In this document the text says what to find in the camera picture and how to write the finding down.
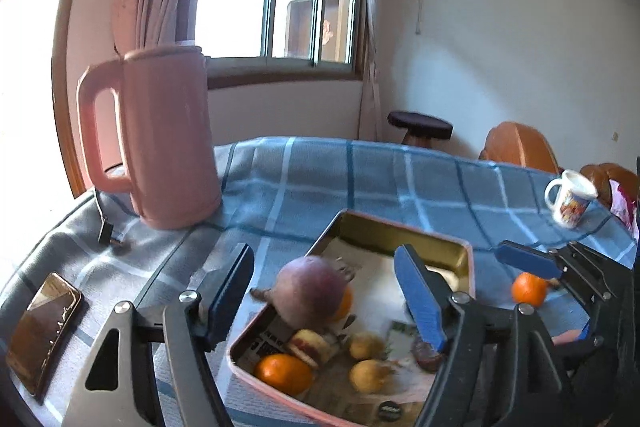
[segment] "newspaper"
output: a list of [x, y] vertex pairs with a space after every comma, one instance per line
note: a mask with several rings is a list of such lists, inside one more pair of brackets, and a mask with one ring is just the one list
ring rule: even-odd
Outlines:
[[[331, 330], [340, 341], [359, 331], [372, 331], [385, 339], [385, 359], [393, 373], [378, 394], [358, 393], [349, 371], [356, 363], [341, 349], [316, 372], [313, 385], [296, 398], [342, 420], [365, 426], [412, 427], [422, 410], [435, 375], [423, 371], [410, 352], [418, 335], [396, 280], [393, 258], [334, 239], [322, 256], [347, 265], [354, 273], [354, 299], [350, 315]], [[444, 274], [447, 281], [452, 274]], [[273, 353], [286, 353], [286, 343], [295, 333], [275, 317], [264, 331], [256, 331], [250, 347], [236, 360], [237, 366], [254, 371], [257, 362]]]

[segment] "screw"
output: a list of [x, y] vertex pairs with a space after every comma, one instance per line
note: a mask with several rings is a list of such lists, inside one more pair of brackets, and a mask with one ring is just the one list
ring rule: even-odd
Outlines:
[[191, 302], [198, 298], [198, 294], [194, 290], [187, 290], [180, 294], [178, 299], [180, 302]]
[[131, 309], [131, 303], [129, 301], [120, 301], [113, 307], [113, 311], [116, 313], [126, 313]]
[[518, 304], [518, 311], [523, 315], [533, 315], [535, 309], [533, 309], [533, 306], [531, 304], [522, 303]]
[[471, 300], [471, 297], [469, 296], [468, 293], [455, 292], [451, 296], [451, 300], [456, 304], [468, 304], [469, 301]]

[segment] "smartphone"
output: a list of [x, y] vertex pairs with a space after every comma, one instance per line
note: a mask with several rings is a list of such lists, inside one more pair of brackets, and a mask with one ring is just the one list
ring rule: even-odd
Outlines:
[[81, 303], [82, 294], [76, 288], [57, 273], [50, 273], [11, 337], [6, 363], [38, 400], [62, 338]]

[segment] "orange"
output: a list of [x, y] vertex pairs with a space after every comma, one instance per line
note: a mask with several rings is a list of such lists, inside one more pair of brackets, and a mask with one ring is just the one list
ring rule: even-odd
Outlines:
[[306, 363], [282, 353], [260, 360], [255, 366], [254, 377], [289, 396], [296, 396], [311, 387], [314, 379]]
[[517, 303], [527, 303], [539, 308], [545, 301], [546, 281], [531, 273], [521, 273], [511, 286], [511, 296]]
[[353, 292], [351, 291], [351, 287], [347, 286], [347, 288], [345, 288], [344, 290], [342, 301], [340, 301], [340, 306], [338, 306], [338, 309], [334, 313], [334, 316], [331, 317], [329, 320], [331, 322], [341, 321], [351, 311], [352, 304], [353, 304]]

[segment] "blue checkered tablecloth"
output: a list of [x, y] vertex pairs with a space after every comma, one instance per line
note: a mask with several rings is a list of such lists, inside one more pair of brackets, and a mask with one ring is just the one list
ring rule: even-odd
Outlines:
[[[513, 306], [510, 286], [518, 272], [498, 263], [492, 253], [503, 239], [542, 249], [577, 239], [625, 266], [635, 259], [633, 238], [598, 203], [590, 205], [577, 229], [556, 227], [543, 203], [553, 177], [546, 172], [407, 146], [310, 138], [240, 142], [217, 147], [215, 157], [223, 204], [206, 222], [154, 231], [133, 213], [124, 195], [103, 194], [105, 212], [124, 247], [102, 247], [97, 242], [100, 218], [88, 192], [14, 273], [0, 274], [0, 351], [6, 350], [21, 313], [51, 271], [79, 288], [88, 304], [52, 372], [43, 404], [31, 399], [2, 357], [0, 393], [27, 425], [60, 425], [76, 376], [116, 302], [165, 303], [196, 287], [240, 242], [255, 251], [251, 285], [267, 287], [280, 267], [306, 253], [343, 208], [465, 239], [474, 248], [477, 298], [492, 305]], [[230, 338], [259, 309], [260, 304], [245, 299]], [[547, 298], [540, 314], [552, 334], [581, 328], [586, 321], [563, 291]], [[236, 380], [226, 367], [225, 347], [219, 345], [208, 360], [236, 425], [307, 423]], [[181, 425], [162, 346], [154, 364], [166, 425]]]

